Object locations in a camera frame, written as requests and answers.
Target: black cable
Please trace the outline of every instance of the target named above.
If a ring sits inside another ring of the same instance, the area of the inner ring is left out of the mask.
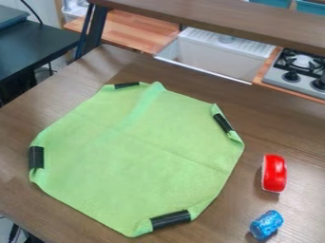
[[[43,21],[41,20],[40,16],[38,16],[38,14],[34,11],[34,9],[32,9],[31,6],[27,2],[25,2],[25,0],[20,0],[20,1],[35,15],[35,17],[38,19],[38,21],[42,26]]]

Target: stove burner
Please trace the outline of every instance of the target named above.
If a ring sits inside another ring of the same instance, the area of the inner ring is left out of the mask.
[[[290,83],[298,83],[300,81],[300,77],[294,70],[290,70],[289,72],[283,74],[282,79]]]
[[[322,70],[325,69],[325,59],[313,54],[285,48],[275,62],[274,67],[289,72],[295,70],[298,74],[320,78]],[[283,77],[283,79],[288,82],[292,81],[290,78],[292,77],[289,77],[289,79]]]
[[[284,60],[288,66],[292,65],[296,68],[306,69],[311,72],[323,67],[322,63],[318,63],[313,59],[313,57],[304,54],[298,54],[294,57],[290,56],[289,59],[288,57],[284,57]]]
[[[312,81],[311,87],[317,91],[325,92],[325,73],[319,79]]]

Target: table leg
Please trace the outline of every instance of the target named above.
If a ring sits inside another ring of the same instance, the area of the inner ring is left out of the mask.
[[[80,41],[79,41],[79,44],[77,46],[77,50],[76,50],[74,60],[78,60],[83,55],[83,49],[84,49],[84,44],[85,44],[85,40],[86,40],[86,32],[88,31],[89,21],[90,21],[90,18],[91,18],[91,13],[92,13],[93,8],[94,8],[94,5],[89,4],[88,10],[86,11],[86,18],[85,18],[85,21],[84,21],[83,30],[82,30],[81,35],[80,35]]]
[[[105,26],[108,8],[96,5],[94,15],[92,16],[91,26],[86,37],[85,53],[100,45],[103,29]]]

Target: green cloth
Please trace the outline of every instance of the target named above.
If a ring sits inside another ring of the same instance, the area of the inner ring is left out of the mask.
[[[188,210],[193,220],[220,193],[244,148],[213,119],[217,113],[215,104],[158,82],[105,85],[32,142],[44,147],[45,168],[31,169],[29,178],[126,236],[152,232],[150,218],[159,215]]]

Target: dark table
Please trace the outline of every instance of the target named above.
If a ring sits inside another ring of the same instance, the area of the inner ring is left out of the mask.
[[[0,98],[7,102],[10,82],[28,79],[31,72],[77,46],[79,34],[32,21],[0,30]]]

